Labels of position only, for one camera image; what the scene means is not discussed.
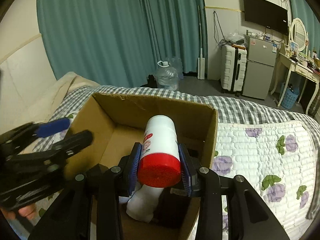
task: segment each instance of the gray checkered bed sheet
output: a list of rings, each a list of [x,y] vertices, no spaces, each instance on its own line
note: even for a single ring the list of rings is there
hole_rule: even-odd
[[[235,98],[218,96],[198,97],[165,89],[122,88],[113,86],[92,88],[84,86],[74,90],[64,98],[63,102],[54,112],[51,120],[65,117],[71,111],[79,111],[93,93],[151,95],[208,104],[218,110],[218,122],[222,123],[263,124],[299,120],[305,124],[305,128],[309,131],[316,148],[316,156],[318,156],[319,159],[320,125],[314,119],[305,114],[273,109],[271,107]],[[52,142],[52,136],[44,138],[37,143],[34,151],[47,150],[52,145]],[[311,207],[307,214],[307,219],[313,219],[320,208],[319,189],[319,165],[317,163],[315,191]]]

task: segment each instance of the cardboard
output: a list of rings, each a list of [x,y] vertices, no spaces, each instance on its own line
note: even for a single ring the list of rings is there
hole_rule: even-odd
[[[170,117],[178,142],[199,153],[202,166],[210,167],[215,150],[218,112],[209,105],[146,95],[93,94],[73,121],[68,134],[83,130],[93,133],[93,143],[68,159],[65,176],[72,179],[100,163],[108,168],[129,155],[135,142],[143,141],[148,120],[154,115]],[[95,221],[95,204],[92,221]],[[147,224],[130,218],[121,209],[124,239],[188,239],[200,201],[191,200],[180,229]]]

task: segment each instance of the purple flower print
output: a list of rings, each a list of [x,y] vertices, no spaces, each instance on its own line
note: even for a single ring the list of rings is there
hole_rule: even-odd
[[[292,152],[292,153],[294,153],[297,150],[298,144],[292,134],[289,134],[285,139],[285,148],[287,149],[288,152]]]
[[[245,132],[249,137],[258,137],[262,133],[262,128],[246,128]]]
[[[270,202],[280,202],[285,195],[285,186],[283,184],[275,184],[268,189],[268,200]]]
[[[222,230],[228,230],[228,226],[229,226],[228,215],[222,215]]]
[[[304,208],[304,206],[308,202],[308,199],[309,199],[309,192],[306,191],[305,193],[303,193],[301,197],[300,208]]]
[[[232,159],[229,156],[218,156],[213,160],[212,170],[218,175],[227,175],[231,172],[233,165]]]

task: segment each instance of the human hand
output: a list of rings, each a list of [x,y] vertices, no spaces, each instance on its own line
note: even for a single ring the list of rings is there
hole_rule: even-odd
[[[16,218],[16,215],[14,212],[8,212],[3,208],[0,208],[0,210],[6,219],[14,220]],[[31,220],[36,216],[36,205],[32,204],[32,205],[20,208],[18,212],[20,216],[26,217],[27,219]]]

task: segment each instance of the green leaf print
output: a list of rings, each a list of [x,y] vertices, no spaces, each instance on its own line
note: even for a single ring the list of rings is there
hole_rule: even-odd
[[[265,190],[269,186],[273,186],[276,182],[280,182],[281,179],[276,175],[267,175],[262,181],[261,190]]]
[[[297,199],[299,199],[302,195],[303,195],[303,192],[307,189],[307,186],[305,185],[302,185],[298,188],[298,191],[297,191]]]
[[[276,144],[278,153],[280,153],[281,155],[284,155],[284,146],[285,146],[284,140],[285,140],[285,136],[282,135]]]
[[[40,208],[40,210],[39,210],[39,216],[40,217],[42,217],[43,215],[44,215],[44,213],[46,212],[46,210],[45,209],[43,209],[43,208]]]
[[[54,193],[51,194],[50,196],[48,196],[48,200],[52,199],[52,198],[53,198],[53,195],[54,195]]]

